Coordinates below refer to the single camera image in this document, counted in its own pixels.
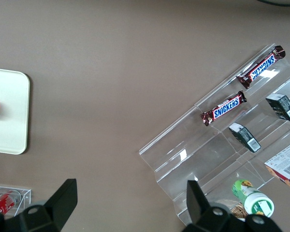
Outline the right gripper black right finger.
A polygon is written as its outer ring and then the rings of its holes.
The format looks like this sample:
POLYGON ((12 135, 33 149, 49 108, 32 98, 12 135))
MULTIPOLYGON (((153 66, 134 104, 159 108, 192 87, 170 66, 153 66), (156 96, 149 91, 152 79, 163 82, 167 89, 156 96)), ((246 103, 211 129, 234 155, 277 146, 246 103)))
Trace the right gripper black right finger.
POLYGON ((192 223, 196 224, 210 207, 199 183, 195 180, 188 180, 187 209, 192 223))

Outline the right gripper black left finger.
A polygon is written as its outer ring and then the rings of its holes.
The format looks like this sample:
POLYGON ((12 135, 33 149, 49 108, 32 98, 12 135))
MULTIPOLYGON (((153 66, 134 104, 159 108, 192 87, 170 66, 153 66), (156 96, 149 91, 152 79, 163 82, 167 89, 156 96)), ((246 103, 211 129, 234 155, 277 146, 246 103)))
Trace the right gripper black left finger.
POLYGON ((78 203, 77 181, 67 179, 44 207, 58 230, 62 230, 78 203))

